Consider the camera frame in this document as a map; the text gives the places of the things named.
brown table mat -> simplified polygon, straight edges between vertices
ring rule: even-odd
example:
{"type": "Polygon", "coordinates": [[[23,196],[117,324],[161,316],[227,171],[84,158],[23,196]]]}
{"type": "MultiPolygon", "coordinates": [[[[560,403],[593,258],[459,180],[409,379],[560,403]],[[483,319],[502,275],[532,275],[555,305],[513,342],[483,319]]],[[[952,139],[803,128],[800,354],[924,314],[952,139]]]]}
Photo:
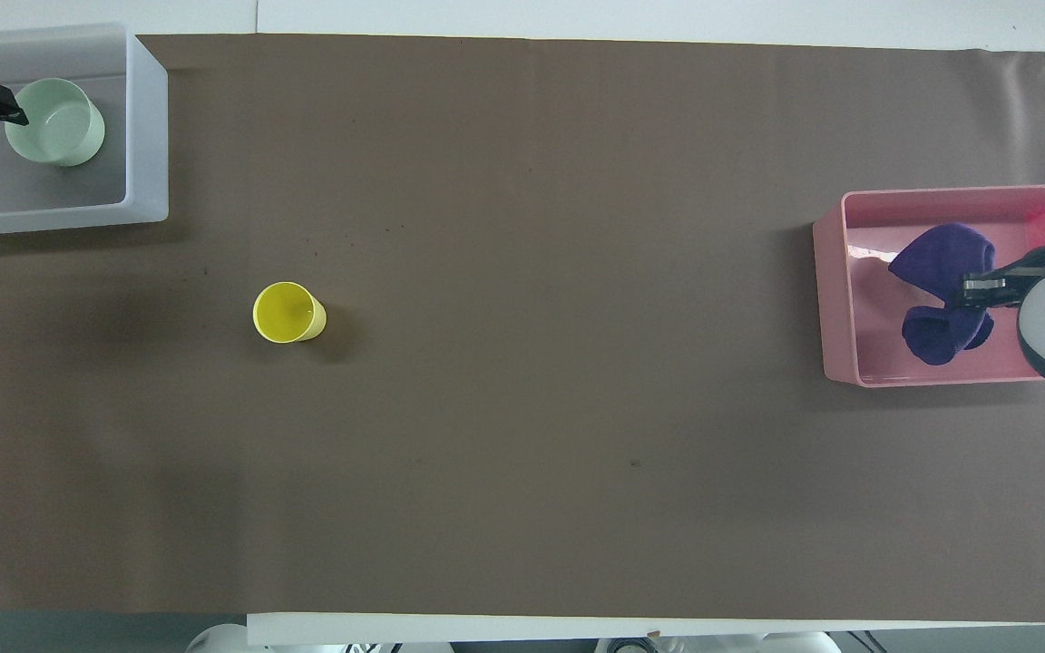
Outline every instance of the brown table mat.
{"type": "Polygon", "coordinates": [[[810,230],[1045,182],[1042,54],[144,42],[169,218],[0,237],[0,608],[1045,621],[1045,384],[825,379],[810,230]]]}

mint green bowl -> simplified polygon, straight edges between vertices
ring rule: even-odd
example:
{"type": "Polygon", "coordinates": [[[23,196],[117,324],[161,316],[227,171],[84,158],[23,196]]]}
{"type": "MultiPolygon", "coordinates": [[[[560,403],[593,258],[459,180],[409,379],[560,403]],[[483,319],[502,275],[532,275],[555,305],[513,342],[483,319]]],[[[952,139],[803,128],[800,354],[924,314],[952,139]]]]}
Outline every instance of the mint green bowl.
{"type": "Polygon", "coordinates": [[[103,145],[103,116],[67,79],[39,79],[16,94],[30,124],[5,125],[7,142],[25,160],[62,166],[90,160],[103,145]]]}

blue towel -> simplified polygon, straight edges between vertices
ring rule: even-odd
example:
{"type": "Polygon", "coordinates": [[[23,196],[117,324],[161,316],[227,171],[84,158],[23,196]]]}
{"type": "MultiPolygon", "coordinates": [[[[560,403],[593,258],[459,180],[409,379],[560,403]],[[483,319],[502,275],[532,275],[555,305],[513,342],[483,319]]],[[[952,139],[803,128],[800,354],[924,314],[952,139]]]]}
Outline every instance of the blue towel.
{"type": "Polygon", "coordinates": [[[942,224],[913,239],[889,263],[889,272],[907,284],[946,303],[913,306],[901,324],[909,351],[930,365],[946,365],[962,350],[991,337],[994,320],[986,309],[953,306],[963,274],[994,270],[994,244],[965,224],[942,224]]]}

thin black wire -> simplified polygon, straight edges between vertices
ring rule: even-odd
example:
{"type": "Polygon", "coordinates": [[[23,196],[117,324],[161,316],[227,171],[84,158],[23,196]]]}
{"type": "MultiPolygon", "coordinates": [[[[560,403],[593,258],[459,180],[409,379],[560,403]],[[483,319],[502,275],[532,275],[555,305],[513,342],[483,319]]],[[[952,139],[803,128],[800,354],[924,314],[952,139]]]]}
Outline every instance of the thin black wire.
{"type": "Polygon", "coordinates": [[[863,640],[861,637],[857,636],[856,632],[851,631],[851,630],[850,631],[845,631],[845,632],[849,633],[849,636],[854,637],[854,639],[856,639],[858,642],[858,644],[862,645],[869,653],[876,653],[874,651],[874,648],[872,648],[872,646],[867,645],[865,643],[865,640],[863,640]]]}
{"type": "Polygon", "coordinates": [[[874,636],[874,633],[865,631],[865,636],[869,637],[869,640],[874,643],[874,646],[877,646],[878,653],[889,653],[887,650],[884,649],[882,643],[878,642],[878,637],[874,636]]]}

pink plastic bin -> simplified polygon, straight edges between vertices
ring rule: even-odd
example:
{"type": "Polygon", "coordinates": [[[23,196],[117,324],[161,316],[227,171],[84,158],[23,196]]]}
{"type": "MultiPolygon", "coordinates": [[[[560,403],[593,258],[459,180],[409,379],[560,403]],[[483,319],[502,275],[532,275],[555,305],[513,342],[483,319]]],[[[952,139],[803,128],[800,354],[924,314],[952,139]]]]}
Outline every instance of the pink plastic bin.
{"type": "Polygon", "coordinates": [[[942,301],[892,276],[889,261],[938,224],[962,223],[990,238],[999,267],[1045,244],[1045,186],[997,189],[864,190],[847,193],[813,226],[825,375],[864,388],[1029,381],[1013,308],[991,309],[982,347],[933,367],[901,337],[911,306],[942,301]]]}

